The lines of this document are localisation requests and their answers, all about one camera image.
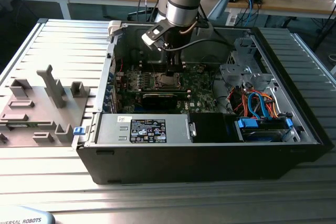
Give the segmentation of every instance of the floor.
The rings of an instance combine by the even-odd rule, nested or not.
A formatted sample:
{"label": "floor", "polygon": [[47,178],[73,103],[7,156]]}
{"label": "floor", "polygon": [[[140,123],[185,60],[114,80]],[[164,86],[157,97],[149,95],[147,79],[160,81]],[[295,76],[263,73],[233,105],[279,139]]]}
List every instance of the floor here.
{"label": "floor", "polygon": [[[19,0],[11,1],[13,10],[6,10],[0,0],[0,48],[2,56],[0,57],[0,70],[7,65],[18,47],[22,44],[31,28],[35,25],[37,17],[39,18],[60,18],[62,14],[58,4],[45,2],[21,2]],[[131,6],[100,6],[86,4],[71,4],[70,14],[73,19],[86,20],[126,20],[127,13],[135,12],[136,8]],[[214,22],[215,25],[222,25],[226,20],[227,14],[224,14],[219,20]],[[265,24],[266,27],[280,27],[284,17],[259,15],[256,26]],[[297,18],[292,20],[288,29],[293,33],[298,33],[300,37],[312,46],[318,34],[321,20],[315,23],[310,18]],[[321,44],[316,54],[328,69],[332,69],[333,64],[329,61],[328,55],[336,53],[336,33],[330,34]]]}

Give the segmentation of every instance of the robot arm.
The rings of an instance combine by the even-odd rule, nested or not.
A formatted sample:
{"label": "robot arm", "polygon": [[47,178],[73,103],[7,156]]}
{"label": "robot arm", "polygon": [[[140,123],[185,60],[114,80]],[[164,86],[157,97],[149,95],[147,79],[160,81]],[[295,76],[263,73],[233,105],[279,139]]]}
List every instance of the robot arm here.
{"label": "robot arm", "polygon": [[[168,0],[166,19],[151,27],[143,41],[159,51],[178,48],[190,41],[191,31],[197,24],[198,7],[201,0]],[[167,74],[182,71],[181,51],[166,52]]]}

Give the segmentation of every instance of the sticker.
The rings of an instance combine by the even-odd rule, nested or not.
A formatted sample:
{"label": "sticker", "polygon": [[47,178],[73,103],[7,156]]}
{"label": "sticker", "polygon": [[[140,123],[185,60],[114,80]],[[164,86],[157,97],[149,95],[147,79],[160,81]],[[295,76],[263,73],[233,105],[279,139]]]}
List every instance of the sticker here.
{"label": "sticker", "polygon": [[19,127],[26,128],[26,127],[28,127],[28,125],[27,124],[11,124],[10,127],[12,127],[12,128],[19,128]]}
{"label": "sticker", "polygon": [[166,120],[131,120],[131,143],[166,143]]}
{"label": "sticker", "polygon": [[130,123],[132,120],[131,116],[118,116],[117,122],[118,123]]}

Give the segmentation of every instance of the white table leg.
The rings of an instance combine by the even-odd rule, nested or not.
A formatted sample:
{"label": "white table leg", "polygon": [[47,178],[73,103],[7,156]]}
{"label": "white table leg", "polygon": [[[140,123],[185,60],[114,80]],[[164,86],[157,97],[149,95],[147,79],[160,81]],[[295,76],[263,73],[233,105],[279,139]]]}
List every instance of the white table leg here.
{"label": "white table leg", "polygon": [[71,19],[69,7],[68,7],[68,0],[59,0],[59,6],[61,7],[61,11],[63,14],[63,19]]}
{"label": "white table leg", "polygon": [[234,26],[236,23],[236,19],[238,17],[238,14],[241,13],[242,9],[240,8],[229,8],[229,16],[226,20],[226,26]]}

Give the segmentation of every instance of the wire bundle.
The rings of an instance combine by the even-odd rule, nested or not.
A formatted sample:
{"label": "wire bundle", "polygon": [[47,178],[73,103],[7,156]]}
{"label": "wire bundle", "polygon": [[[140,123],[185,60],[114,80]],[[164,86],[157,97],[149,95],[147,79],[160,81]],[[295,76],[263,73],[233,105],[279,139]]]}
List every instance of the wire bundle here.
{"label": "wire bundle", "polygon": [[[248,6],[246,7],[246,9],[245,9],[243,15],[242,15],[240,18],[238,18],[238,21],[237,21],[237,23],[235,24],[235,26],[237,26],[237,25],[239,24],[239,22],[241,22],[241,25],[243,25],[243,22],[246,22],[244,26],[247,26],[247,24],[248,24],[249,22],[252,22],[252,21],[254,21],[254,23],[253,23],[252,26],[255,25],[255,23],[256,23],[256,21],[257,21],[257,18],[258,18],[258,15],[259,15],[259,10],[260,10],[260,8],[261,8],[261,5],[259,5],[258,3],[255,3],[255,4],[257,5],[258,9],[252,14],[253,3],[254,3],[253,0],[248,0]],[[250,9],[250,12],[249,12],[247,18],[244,18],[244,16],[245,16],[245,14],[246,14],[246,12],[247,12],[248,9]]]}
{"label": "wire bundle", "polygon": [[[230,94],[227,97],[229,101],[236,89],[232,89]],[[240,90],[241,99],[240,104],[235,107],[233,110],[236,114],[239,114],[244,117],[251,117],[256,119],[261,119],[260,115],[257,114],[257,111],[261,109],[263,116],[267,119],[278,118],[278,113],[275,108],[276,100],[270,97],[266,93],[259,92],[254,89]],[[253,108],[252,99],[259,100],[259,103]]]}

